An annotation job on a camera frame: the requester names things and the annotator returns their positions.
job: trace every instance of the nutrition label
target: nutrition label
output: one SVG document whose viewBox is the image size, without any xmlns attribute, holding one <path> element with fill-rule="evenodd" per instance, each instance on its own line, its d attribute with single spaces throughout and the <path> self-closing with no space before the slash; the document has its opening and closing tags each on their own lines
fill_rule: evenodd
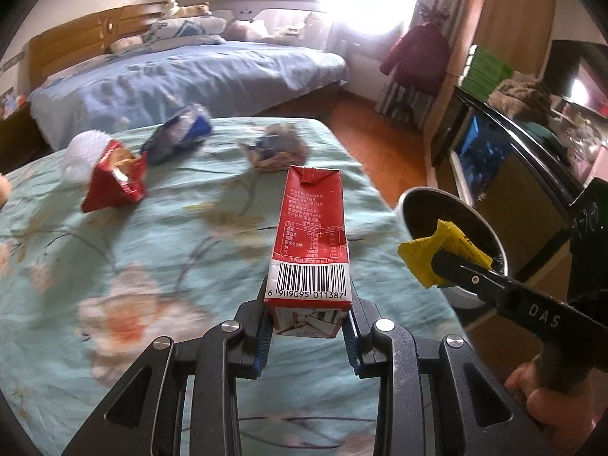
<svg viewBox="0 0 608 456">
<path fill-rule="evenodd" d="M 311 228 L 288 221 L 283 230 L 281 255 L 291 257 L 289 262 L 299 264 L 330 264 L 342 256 L 340 228 Z"/>
</svg>

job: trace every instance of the bed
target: bed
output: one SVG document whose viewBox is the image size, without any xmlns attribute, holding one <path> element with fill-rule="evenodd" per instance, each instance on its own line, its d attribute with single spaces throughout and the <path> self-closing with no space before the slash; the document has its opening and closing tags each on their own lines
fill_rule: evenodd
<svg viewBox="0 0 608 456">
<path fill-rule="evenodd" d="M 423 289 L 396 255 L 396 216 L 318 121 L 213 120 L 197 152 L 150 169 L 141 204 L 89 214 L 78 208 L 82 189 L 60 184 L 57 152 L 9 175 L 13 196 L 0 211 L 0 388 L 41 454 L 61 453 L 152 339 L 199 336 L 256 296 L 285 172 L 252 171 L 236 142 L 275 121 L 296 123 L 308 164 L 342 172 L 359 295 L 414 334 L 462 334 L 443 294 Z M 152 131 L 119 138 L 137 149 Z M 307 389 L 312 370 L 320 381 Z M 260 379 L 238 384 L 243 454 L 371 454 L 377 397 L 376 379 L 353 375 L 341 335 L 275 337 Z M 187 417 L 183 431 L 187 441 Z"/>
<path fill-rule="evenodd" d="M 132 51 L 73 77 L 49 82 L 56 72 L 107 53 L 117 39 L 141 33 L 160 19 L 162 4 L 133 5 L 84 16 L 33 38 L 29 45 L 31 115 L 53 150 L 65 148 L 84 130 L 108 133 L 162 123 L 192 102 L 214 117 L 272 115 L 294 103 L 303 115 L 302 97 L 334 95 L 347 79 L 344 60 L 325 49 L 336 40 L 331 25 L 326 39 L 312 49 L 267 42 L 229 41 L 183 46 L 166 51 Z M 274 11 L 321 15 L 317 2 L 261 0 L 212 5 L 216 16 L 248 21 Z M 312 115 L 325 111 L 321 101 Z M 281 113 L 288 116 L 283 106 Z"/>
</svg>

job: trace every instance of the yellow snack bag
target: yellow snack bag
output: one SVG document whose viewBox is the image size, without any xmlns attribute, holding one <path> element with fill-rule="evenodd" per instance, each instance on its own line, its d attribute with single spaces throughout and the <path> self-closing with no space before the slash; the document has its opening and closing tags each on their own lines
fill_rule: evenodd
<svg viewBox="0 0 608 456">
<path fill-rule="evenodd" d="M 402 243 L 397 254 L 416 279 L 425 288 L 430 288 L 433 285 L 450 285 L 437 276 L 431 267 L 431 259 L 441 248 L 486 269 L 492 265 L 492 258 L 473 245 L 457 225 L 441 219 L 437 220 L 437 229 L 432 236 Z"/>
</svg>

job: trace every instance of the plush bear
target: plush bear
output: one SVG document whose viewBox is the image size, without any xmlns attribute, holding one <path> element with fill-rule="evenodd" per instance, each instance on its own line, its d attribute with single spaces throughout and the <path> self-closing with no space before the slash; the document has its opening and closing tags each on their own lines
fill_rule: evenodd
<svg viewBox="0 0 608 456">
<path fill-rule="evenodd" d="M 160 15 L 162 21 L 167 19 L 183 19 L 185 17 L 199 17 L 203 15 L 211 15 L 209 11 L 209 2 L 202 5 L 179 6 L 175 0 L 169 0 Z"/>
<path fill-rule="evenodd" d="M 8 196 L 10 196 L 10 190 L 10 182 L 6 179 L 6 177 L 0 174 L 0 209 L 2 209 L 2 206 L 6 204 L 6 201 L 8 201 Z"/>
</svg>

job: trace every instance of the tv screen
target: tv screen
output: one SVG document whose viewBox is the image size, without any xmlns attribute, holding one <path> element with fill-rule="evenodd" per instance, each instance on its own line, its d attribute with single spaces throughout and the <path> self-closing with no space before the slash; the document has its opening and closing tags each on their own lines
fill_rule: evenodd
<svg viewBox="0 0 608 456">
<path fill-rule="evenodd" d="M 553 94 L 608 117 L 607 45 L 553 41 L 543 81 Z"/>
</svg>

